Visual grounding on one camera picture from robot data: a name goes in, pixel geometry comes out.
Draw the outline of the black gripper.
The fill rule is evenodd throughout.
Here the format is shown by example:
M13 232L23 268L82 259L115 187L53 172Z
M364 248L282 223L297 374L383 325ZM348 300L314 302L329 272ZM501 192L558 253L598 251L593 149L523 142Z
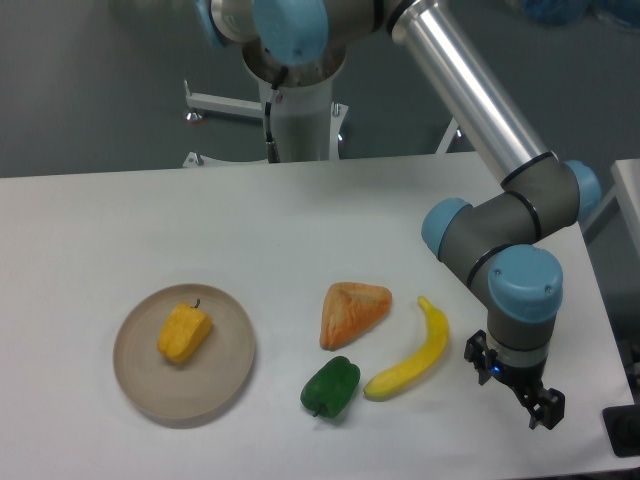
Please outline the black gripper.
M538 426L552 430L564 419L566 400L559 390L543 385L548 353L549 343L533 350L515 350L478 330L466 341L464 359L473 365L480 385L493 377L512 390L529 413L531 430Z

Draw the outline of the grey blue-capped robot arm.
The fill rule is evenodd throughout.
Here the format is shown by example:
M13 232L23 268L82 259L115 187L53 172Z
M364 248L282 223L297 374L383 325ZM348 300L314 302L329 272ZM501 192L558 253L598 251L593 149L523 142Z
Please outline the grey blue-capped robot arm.
M195 11L207 40L240 45L257 78L271 163L329 158L330 88L349 43L385 30L409 51L502 188L479 206L440 202L421 229L486 307L464 357L481 382L514 392L532 426L555 427L565 398L542 375L563 272L538 242L595 209L594 173L543 144L442 1L198 1Z

